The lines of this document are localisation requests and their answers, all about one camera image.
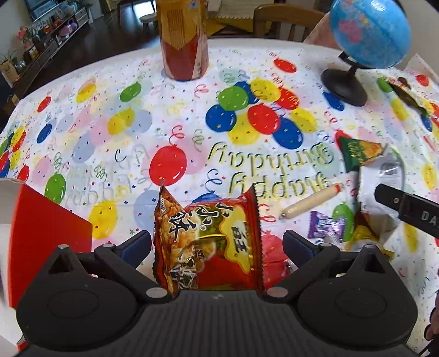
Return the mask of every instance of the candy wrapper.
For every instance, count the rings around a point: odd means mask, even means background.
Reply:
[[[263,290],[259,212],[254,188],[238,198],[183,209],[165,187],[155,209],[154,276],[179,289]]]
[[[383,152],[382,145],[376,142],[339,137],[338,144],[343,154],[346,172],[359,171],[360,165]]]
[[[311,211],[308,238],[321,238],[323,242],[340,245],[345,232],[346,217],[330,218],[323,213]]]

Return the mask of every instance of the globe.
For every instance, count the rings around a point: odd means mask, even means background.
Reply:
[[[410,25],[393,0],[335,0],[329,22],[337,44],[366,67],[392,67],[409,51]]]

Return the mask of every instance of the plastic wrapper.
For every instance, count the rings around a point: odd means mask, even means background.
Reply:
[[[161,188],[155,209],[154,276],[179,289],[263,290],[259,212],[254,188],[238,198],[185,209]]]
[[[358,211],[354,216],[355,228],[351,239],[346,242],[345,250],[360,251],[367,244],[376,245],[383,254],[392,259],[394,253],[383,248],[377,237],[372,232],[363,214]]]
[[[376,142],[339,137],[346,172],[359,171],[360,166],[382,154],[383,147]]]
[[[398,212],[375,200],[375,188],[383,183],[403,190],[405,180],[404,164],[398,153],[385,147],[382,155],[366,162],[360,168],[360,189],[358,202],[363,214],[368,216],[372,231],[384,242],[399,224]]]
[[[345,232],[346,217],[330,218],[323,213],[311,211],[308,238],[322,238],[323,242],[340,245]]]

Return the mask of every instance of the table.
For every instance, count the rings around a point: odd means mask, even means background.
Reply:
[[[439,201],[439,123],[433,117],[423,124],[377,79],[405,77],[429,114],[438,114],[430,104],[439,104],[438,88],[396,69],[359,70],[366,106],[340,103],[324,93],[320,80],[326,68],[346,69],[338,54],[277,40],[210,40],[207,73],[190,82],[166,77],[158,47],[96,62],[18,104],[1,134],[0,176],[26,181],[92,222],[93,247],[120,244],[142,229],[153,232],[161,177],[183,206],[237,196],[255,183],[263,236],[282,238],[294,229],[307,237],[309,213],[286,222],[277,217],[329,183],[343,182],[347,189],[316,210],[331,216],[337,208],[352,220],[357,177],[345,173],[334,140],[341,132],[390,144],[405,164],[404,189]],[[265,88],[259,102],[245,84],[256,78]],[[232,87],[236,82],[243,91]],[[274,101],[281,86],[279,105]],[[248,111],[256,113],[253,125]],[[167,165],[172,155],[180,161]],[[418,305],[408,342],[414,350],[426,345],[423,332],[439,288],[437,244],[402,223],[385,243]],[[139,270],[151,276],[153,260],[151,253]]]

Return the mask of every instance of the wooden floor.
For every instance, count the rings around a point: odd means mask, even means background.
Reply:
[[[158,46],[158,29],[150,24],[142,30],[139,18],[152,13],[149,2],[121,8],[121,26],[117,27],[117,12],[112,11],[85,25],[63,46],[53,60],[39,73],[26,94],[75,69],[102,59],[140,48]]]

